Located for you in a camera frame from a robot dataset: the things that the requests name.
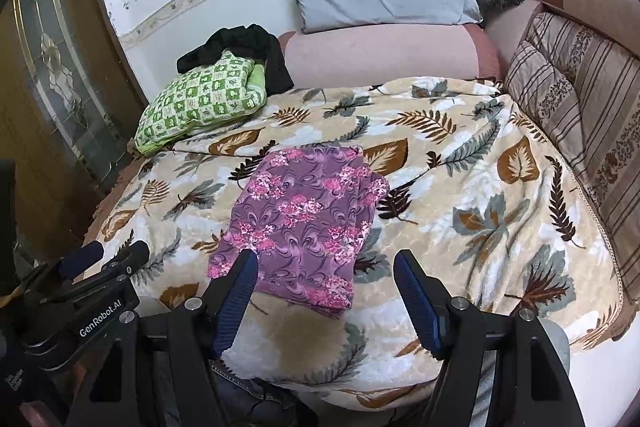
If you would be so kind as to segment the purple floral shirt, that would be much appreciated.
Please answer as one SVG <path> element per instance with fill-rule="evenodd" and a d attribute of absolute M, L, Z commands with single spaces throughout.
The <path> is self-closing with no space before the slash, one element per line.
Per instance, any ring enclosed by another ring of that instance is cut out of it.
<path fill-rule="evenodd" d="M 355 261 L 387 193 L 359 146 L 274 150 L 233 204 L 207 274 L 224 277 L 248 249 L 258 260 L 256 291 L 318 312 L 348 310 Z"/>

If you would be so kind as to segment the leaf patterned beige blanket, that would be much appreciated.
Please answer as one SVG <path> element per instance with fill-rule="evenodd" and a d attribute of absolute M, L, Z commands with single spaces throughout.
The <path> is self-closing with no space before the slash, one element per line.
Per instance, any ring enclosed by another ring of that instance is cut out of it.
<path fill-rule="evenodd" d="M 266 155 L 319 145 L 361 147 L 388 182 L 355 261 L 352 306 L 318 312 L 256 291 L 222 357 L 236 376 L 360 411 L 424 398 L 440 365 L 393 280 L 404 248 L 452 295 L 559 324 L 574 351 L 608 337 L 624 302 L 608 236 L 561 154 L 487 80 L 418 77 L 273 96 L 255 115 L 145 161 L 89 239 L 107 258 L 146 243 L 134 287 L 178 306 L 207 286 L 209 256 Z"/>

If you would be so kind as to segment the green patterned pillow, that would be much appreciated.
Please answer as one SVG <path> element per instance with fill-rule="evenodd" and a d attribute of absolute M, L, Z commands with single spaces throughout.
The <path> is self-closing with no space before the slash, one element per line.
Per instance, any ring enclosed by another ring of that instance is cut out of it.
<path fill-rule="evenodd" d="M 134 146 L 153 155 L 186 135 L 250 116 L 266 101 L 265 66 L 225 50 L 215 64 L 178 75 L 145 107 Z"/>

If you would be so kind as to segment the wooden glass wardrobe door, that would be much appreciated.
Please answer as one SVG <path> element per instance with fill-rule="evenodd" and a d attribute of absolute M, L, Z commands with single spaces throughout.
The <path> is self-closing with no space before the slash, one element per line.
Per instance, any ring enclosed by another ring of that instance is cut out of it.
<path fill-rule="evenodd" d="M 19 251 L 47 261 L 82 244 L 144 103 L 103 0 L 4 2 L 1 155 L 16 167 Z"/>

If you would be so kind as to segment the pink bolster cushion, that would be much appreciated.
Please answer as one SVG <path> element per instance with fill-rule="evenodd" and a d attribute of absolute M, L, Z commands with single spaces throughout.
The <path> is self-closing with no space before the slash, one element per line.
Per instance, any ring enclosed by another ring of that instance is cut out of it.
<path fill-rule="evenodd" d="M 498 52 L 475 24 L 389 24 L 304 34 L 279 42 L 297 88 L 373 86 L 406 77 L 499 79 Z"/>

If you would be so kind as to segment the black garment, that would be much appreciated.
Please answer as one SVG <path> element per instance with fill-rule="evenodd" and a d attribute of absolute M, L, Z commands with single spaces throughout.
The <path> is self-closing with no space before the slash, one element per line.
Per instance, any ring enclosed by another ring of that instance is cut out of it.
<path fill-rule="evenodd" d="M 177 72 L 185 74 L 198 66 L 213 65 L 225 50 L 236 57 L 251 58 L 264 64 L 268 96 L 282 94 L 294 88 L 280 41 L 256 24 L 218 29 L 206 43 L 179 58 Z"/>

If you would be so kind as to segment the striped brown folded quilt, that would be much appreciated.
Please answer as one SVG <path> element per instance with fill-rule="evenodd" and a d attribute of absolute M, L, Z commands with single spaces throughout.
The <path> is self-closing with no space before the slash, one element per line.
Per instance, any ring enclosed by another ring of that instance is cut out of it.
<path fill-rule="evenodd" d="M 629 297 L 638 299 L 638 57 L 541 12 L 514 52 L 506 91 L 572 168 L 608 231 Z"/>

